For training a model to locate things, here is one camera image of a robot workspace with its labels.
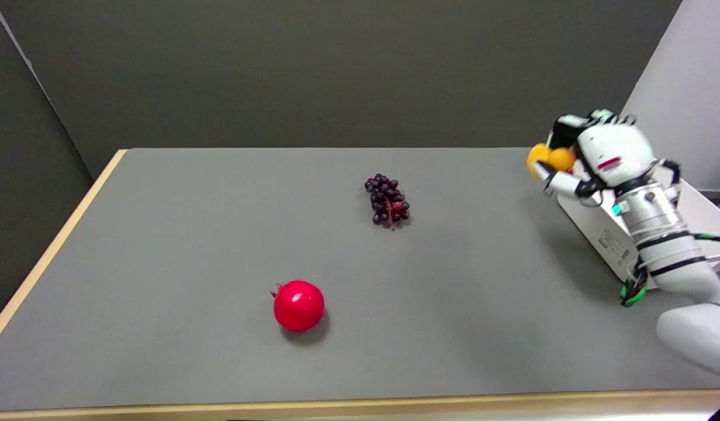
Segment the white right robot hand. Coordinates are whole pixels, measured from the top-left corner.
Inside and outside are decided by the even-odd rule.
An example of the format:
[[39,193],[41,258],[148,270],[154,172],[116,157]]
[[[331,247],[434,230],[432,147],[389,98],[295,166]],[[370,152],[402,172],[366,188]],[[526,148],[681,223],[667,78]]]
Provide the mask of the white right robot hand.
[[585,117],[558,117],[547,140],[527,157],[530,174],[548,195],[588,201],[606,190],[616,197],[651,183],[656,165],[648,139],[633,116],[596,109]]

